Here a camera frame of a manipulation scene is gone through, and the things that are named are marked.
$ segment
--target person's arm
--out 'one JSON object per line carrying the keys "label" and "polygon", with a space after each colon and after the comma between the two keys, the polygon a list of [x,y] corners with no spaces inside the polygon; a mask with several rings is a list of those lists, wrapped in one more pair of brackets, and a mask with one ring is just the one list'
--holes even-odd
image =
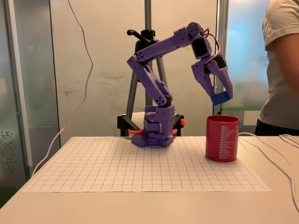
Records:
{"label": "person's arm", "polygon": [[273,49],[292,93],[299,99],[299,34],[276,39],[273,42]]}

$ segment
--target frosted glass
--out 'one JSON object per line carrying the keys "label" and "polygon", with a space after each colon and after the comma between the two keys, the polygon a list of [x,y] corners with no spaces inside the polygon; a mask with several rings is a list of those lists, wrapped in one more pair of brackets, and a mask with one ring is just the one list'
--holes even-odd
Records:
{"label": "frosted glass", "polygon": [[0,0],[0,79],[0,188],[19,189],[26,180],[2,0]]}
{"label": "frosted glass", "polygon": [[[14,0],[33,166],[59,132],[49,0]],[[54,143],[49,158],[60,148]]]}
{"label": "frosted glass", "polygon": [[230,0],[226,61],[234,98],[222,108],[261,108],[268,97],[262,25],[269,0]]}

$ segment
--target purple robot arm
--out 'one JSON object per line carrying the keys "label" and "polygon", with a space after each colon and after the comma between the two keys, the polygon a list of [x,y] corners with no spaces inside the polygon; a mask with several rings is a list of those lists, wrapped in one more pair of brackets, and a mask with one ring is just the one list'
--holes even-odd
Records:
{"label": "purple robot arm", "polygon": [[[188,45],[192,46],[195,58],[201,59],[192,66],[195,79],[211,97],[213,104],[230,100],[233,97],[233,87],[228,77],[226,62],[221,55],[212,57],[211,45],[204,35],[204,30],[195,22],[175,31],[172,37],[138,51],[129,58],[128,64],[155,103],[158,106],[169,105],[167,102],[172,101],[172,95],[164,82],[148,66],[148,62]],[[225,92],[215,94],[210,74],[219,78],[226,89]]]}
{"label": "purple robot arm", "polygon": [[[195,58],[200,59],[192,66],[195,79],[211,97],[213,104],[224,103],[233,97],[226,62],[220,54],[214,56],[211,54],[211,45],[207,40],[209,33],[206,31],[199,24],[192,22],[187,27],[175,31],[172,37],[150,45],[129,58],[129,66],[137,75],[147,94],[157,104],[157,106],[145,107],[144,134],[136,134],[132,137],[132,141],[138,146],[167,146],[173,142],[172,124],[175,112],[174,106],[171,105],[172,95],[165,83],[149,66],[150,61],[191,45]],[[215,94],[210,74],[220,79],[226,89],[225,92]]]}

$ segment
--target white wall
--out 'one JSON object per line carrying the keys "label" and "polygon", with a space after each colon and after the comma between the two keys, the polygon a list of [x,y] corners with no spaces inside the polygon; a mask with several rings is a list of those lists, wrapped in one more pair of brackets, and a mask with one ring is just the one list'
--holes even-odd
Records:
{"label": "white wall", "polygon": [[[144,29],[143,0],[71,0],[85,28],[87,45],[94,61],[86,103],[61,136],[64,144],[72,136],[111,136],[116,117],[125,113],[131,69],[127,59],[134,53],[136,38],[128,29]],[[67,0],[51,0],[52,29],[60,127],[82,101],[90,62],[81,30]],[[216,30],[217,0],[153,0],[152,28],[156,38],[165,39],[175,30],[198,22]],[[194,79],[191,47],[164,57],[169,89],[176,113],[187,121],[185,135],[204,135],[206,117],[212,114],[211,100]],[[139,84],[134,112],[144,110],[144,88]]]}

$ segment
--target blue gripper tip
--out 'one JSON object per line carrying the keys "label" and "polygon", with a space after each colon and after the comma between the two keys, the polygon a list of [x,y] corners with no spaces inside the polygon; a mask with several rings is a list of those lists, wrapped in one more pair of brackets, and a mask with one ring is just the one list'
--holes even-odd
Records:
{"label": "blue gripper tip", "polygon": [[228,96],[228,93],[226,91],[219,93],[211,98],[212,103],[214,105],[223,104],[223,103],[229,101],[230,99],[231,98]]}

